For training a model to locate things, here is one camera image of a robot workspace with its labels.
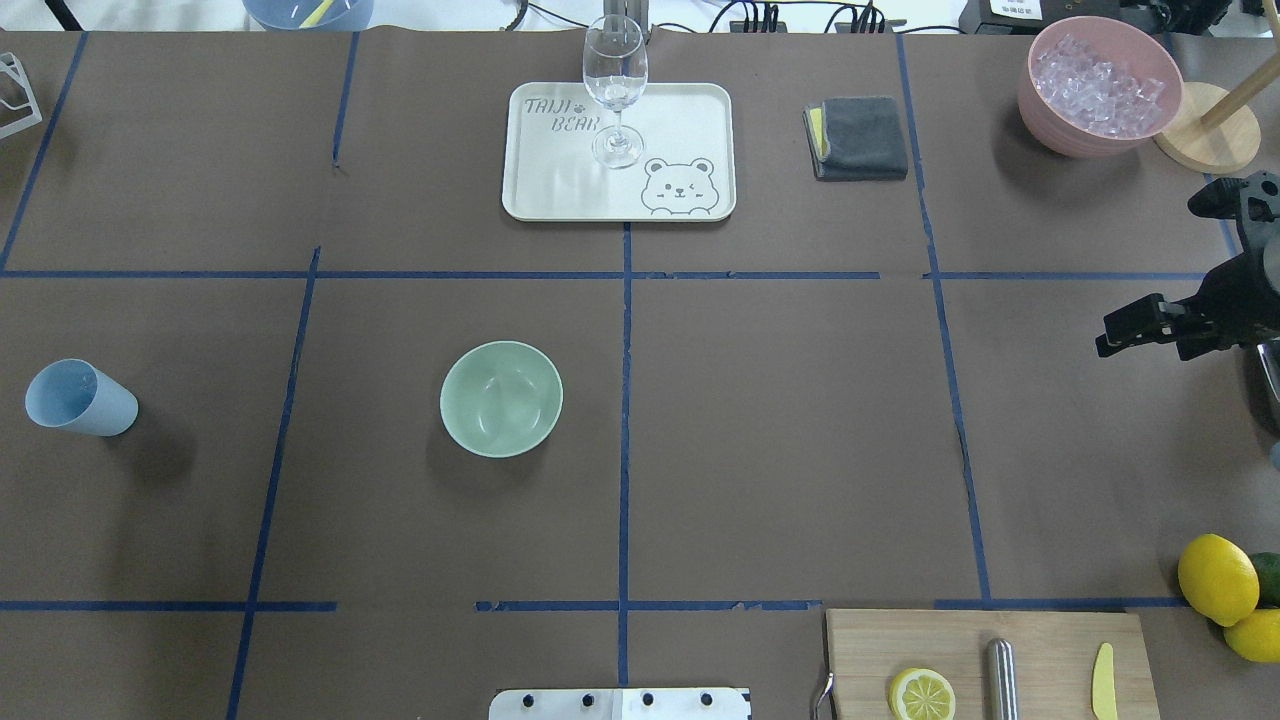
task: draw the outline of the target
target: wooden base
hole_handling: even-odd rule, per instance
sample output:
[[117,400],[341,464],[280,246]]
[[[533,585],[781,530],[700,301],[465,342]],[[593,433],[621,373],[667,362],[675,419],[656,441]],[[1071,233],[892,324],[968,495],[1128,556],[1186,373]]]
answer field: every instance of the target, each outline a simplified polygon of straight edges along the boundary
[[1204,113],[1222,97],[1226,91],[1216,85],[1188,82],[1178,117],[1156,136],[1156,145],[1183,165],[1215,176],[1234,173],[1252,163],[1262,145],[1262,131],[1248,105],[1213,129],[1201,124]]

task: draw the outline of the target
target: green lime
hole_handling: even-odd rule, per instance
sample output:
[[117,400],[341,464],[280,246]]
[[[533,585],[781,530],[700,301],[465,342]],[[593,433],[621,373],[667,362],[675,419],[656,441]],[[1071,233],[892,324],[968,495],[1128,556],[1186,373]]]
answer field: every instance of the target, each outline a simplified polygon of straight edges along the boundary
[[1254,552],[1249,560],[1258,571],[1258,605],[1280,607],[1280,552]]

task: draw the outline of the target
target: blue container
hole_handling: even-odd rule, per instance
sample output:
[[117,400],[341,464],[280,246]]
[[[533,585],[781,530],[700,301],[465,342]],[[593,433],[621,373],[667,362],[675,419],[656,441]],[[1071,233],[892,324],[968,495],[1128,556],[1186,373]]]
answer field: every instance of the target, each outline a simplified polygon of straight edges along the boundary
[[[302,20],[320,5],[320,0],[243,0],[250,17],[266,29],[301,29]],[[310,31],[355,32],[369,27],[374,0],[334,0],[325,17]]]

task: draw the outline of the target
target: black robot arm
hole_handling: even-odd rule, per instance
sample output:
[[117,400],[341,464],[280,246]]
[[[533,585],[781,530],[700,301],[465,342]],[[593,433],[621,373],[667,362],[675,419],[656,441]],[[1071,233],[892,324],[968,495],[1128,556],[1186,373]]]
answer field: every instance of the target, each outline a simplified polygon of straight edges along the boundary
[[1204,274],[1196,295],[1169,302],[1153,293],[1102,319],[1100,357],[1149,342],[1178,346],[1183,360],[1212,350],[1252,346],[1280,337],[1280,178],[1260,172],[1219,178],[1187,201],[1201,218],[1235,220],[1244,249]]

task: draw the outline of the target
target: gray towel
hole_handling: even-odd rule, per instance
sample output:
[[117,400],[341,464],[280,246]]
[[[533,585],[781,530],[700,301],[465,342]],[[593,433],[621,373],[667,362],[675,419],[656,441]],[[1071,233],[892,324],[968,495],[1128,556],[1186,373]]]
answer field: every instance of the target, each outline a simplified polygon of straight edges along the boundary
[[[822,109],[822,127],[813,110]],[[820,181],[902,179],[906,146],[892,97],[829,97],[804,111],[813,174]],[[820,147],[826,138],[827,147]]]

